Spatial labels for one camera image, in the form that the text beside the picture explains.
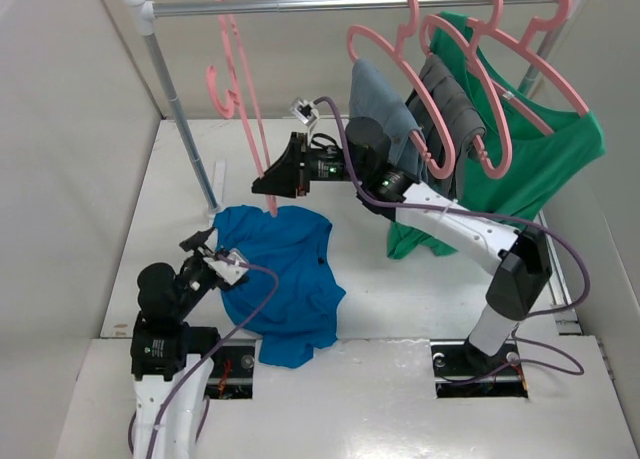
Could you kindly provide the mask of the pink hanger with green shirt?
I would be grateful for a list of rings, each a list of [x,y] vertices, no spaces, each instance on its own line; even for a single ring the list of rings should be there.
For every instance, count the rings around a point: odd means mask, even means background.
[[[553,133],[551,126],[519,98],[520,95],[525,95],[529,92],[537,76],[541,75],[548,79],[579,115],[584,116],[589,112],[588,106],[575,89],[547,61],[548,55],[558,40],[560,33],[577,10],[581,1],[556,0],[557,9],[554,16],[548,19],[539,16],[533,17],[519,39],[499,28],[503,15],[504,0],[491,0],[493,11],[488,22],[483,22],[476,18],[467,20],[467,25],[473,29],[470,41],[472,54],[477,53],[480,39],[487,36],[516,53],[517,56],[529,64],[527,72],[515,92],[500,85],[495,79],[491,81],[491,84],[496,92],[496,98],[502,106],[510,105],[514,107],[545,136]]]

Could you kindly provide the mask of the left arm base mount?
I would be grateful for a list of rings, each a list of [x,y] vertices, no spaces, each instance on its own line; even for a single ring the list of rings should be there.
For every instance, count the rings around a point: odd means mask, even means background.
[[[253,397],[255,342],[232,342],[214,355],[215,363],[205,395],[212,400],[245,400]]]

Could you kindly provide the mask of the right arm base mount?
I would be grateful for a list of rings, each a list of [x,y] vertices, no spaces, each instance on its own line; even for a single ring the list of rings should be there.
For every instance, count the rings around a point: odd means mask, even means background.
[[[430,350],[439,399],[528,397],[522,367],[509,362],[519,358],[513,341],[491,357],[474,352],[462,340],[432,341]]]

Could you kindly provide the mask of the blue t shirt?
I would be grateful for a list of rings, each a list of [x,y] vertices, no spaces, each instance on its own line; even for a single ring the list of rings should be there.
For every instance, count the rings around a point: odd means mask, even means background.
[[[328,219],[297,206],[281,206],[273,217],[243,205],[219,213],[213,225],[219,249],[237,249],[247,262],[279,278],[275,285],[272,275],[250,270],[246,283],[221,294],[234,324],[264,306],[245,326],[262,337],[260,362],[298,368],[315,350],[336,342],[337,308],[345,291],[328,262]]]

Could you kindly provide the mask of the metal clothes rack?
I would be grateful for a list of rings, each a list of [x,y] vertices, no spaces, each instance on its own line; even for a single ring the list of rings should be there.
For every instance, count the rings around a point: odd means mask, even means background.
[[[262,14],[287,12],[369,10],[407,8],[404,0],[255,0],[194,3],[156,3],[150,0],[122,0],[129,9],[135,28],[146,44],[157,78],[164,90],[165,97],[173,113],[184,147],[192,168],[200,184],[207,203],[208,216],[214,216],[220,209],[212,183],[204,169],[201,156],[193,139],[191,129],[182,108],[180,99],[168,71],[165,59],[155,35],[154,22],[162,17],[219,16],[223,13]],[[420,7],[437,6],[492,6],[491,0],[418,0]],[[556,0],[504,0],[507,4],[556,3]],[[443,22],[436,16],[419,19],[417,35],[426,31],[442,28]]]

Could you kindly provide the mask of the pink hanger with denim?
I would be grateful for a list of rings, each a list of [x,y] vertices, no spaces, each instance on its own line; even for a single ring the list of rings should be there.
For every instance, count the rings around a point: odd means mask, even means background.
[[[419,71],[405,57],[406,43],[418,32],[420,6],[418,0],[404,0],[404,4],[408,7],[408,13],[405,19],[395,26],[393,37],[388,38],[369,25],[355,23],[347,29],[346,52],[352,67],[359,58],[370,61],[405,103],[411,92],[417,91],[444,146],[444,161],[436,161],[425,141],[421,141],[416,132],[412,133],[412,140],[425,161],[427,172],[436,179],[446,179],[455,167],[454,146],[434,99],[419,78]]]

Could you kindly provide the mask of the folded blue denim garment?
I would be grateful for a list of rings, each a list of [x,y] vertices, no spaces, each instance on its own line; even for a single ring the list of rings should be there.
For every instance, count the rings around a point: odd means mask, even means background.
[[[383,74],[364,58],[352,67],[349,115],[375,120],[390,140],[389,162],[413,179],[427,181],[425,161],[412,140],[416,132],[424,141],[418,123]]]

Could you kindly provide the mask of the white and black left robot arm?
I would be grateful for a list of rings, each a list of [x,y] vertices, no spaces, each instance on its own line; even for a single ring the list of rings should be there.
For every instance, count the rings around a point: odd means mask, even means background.
[[[135,458],[195,456],[209,412],[209,376],[223,361],[218,330],[186,321],[219,282],[205,262],[213,231],[198,231],[180,243],[189,256],[178,271],[156,262],[137,277],[139,312],[130,347],[136,408],[128,429]]]

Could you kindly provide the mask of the green t shirt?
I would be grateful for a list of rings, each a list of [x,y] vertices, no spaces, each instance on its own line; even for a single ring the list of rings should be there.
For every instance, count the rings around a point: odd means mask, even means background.
[[[436,29],[430,48],[444,61],[478,110],[487,127],[484,144],[491,159],[499,159],[501,147],[493,113],[481,83],[467,72],[463,52],[440,29]],[[491,66],[479,47],[477,56],[492,79],[512,92],[517,90]],[[575,111],[547,108],[525,95],[519,98],[551,126],[554,134],[544,136],[514,107],[503,106],[513,146],[511,167],[503,178],[493,180],[485,175],[479,163],[467,159],[460,203],[470,210],[532,220],[575,174],[603,156],[606,148],[604,133],[592,111],[580,116]],[[391,224],[387,257],[400,260],[419,245],[430,248],[436,256],[456,252],[420,230],[395,222]]]

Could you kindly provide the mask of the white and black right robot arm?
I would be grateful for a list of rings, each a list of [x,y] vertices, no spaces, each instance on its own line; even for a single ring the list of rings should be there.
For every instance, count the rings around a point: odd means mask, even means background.
[[[511,332],[528,316],[551,277],[543,231],[522,230],[471,214],[424,182],[391,164],[390,139],[370,118],[348,122],[342,143],[321,145],[305,133],[291,134],[280,158],[252,191],[285,198],[307,194],[314,181],[356,179],[357,197],[395,225],[424,232],[476,262],[491,277],[486,305],[462,348],[473,372],[494,366]]]

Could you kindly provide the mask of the folded grey garment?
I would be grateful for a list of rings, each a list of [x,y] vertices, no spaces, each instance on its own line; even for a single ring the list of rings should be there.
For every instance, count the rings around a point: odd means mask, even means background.
[[[465,182],[465,163],[467,159],[478,162],[473,146],[476,136],[484,138],[485,125],[468,98],[462,86],[457,82],[444,61],[436,54],[429,55],[422,66],[419,78],[423,86],[434,99],[454,146],[456,161],[453,173],[446,179],[436,179],[427,172],[424,160],[418,155],[410,162],[409,169],[416,179],[436,188],[449,199],[462,199]],[[409,95],[406,106],[414,117],[419,132],[438,163],[444,161],[445,152],[435,124],[429,116],[417,91]]]

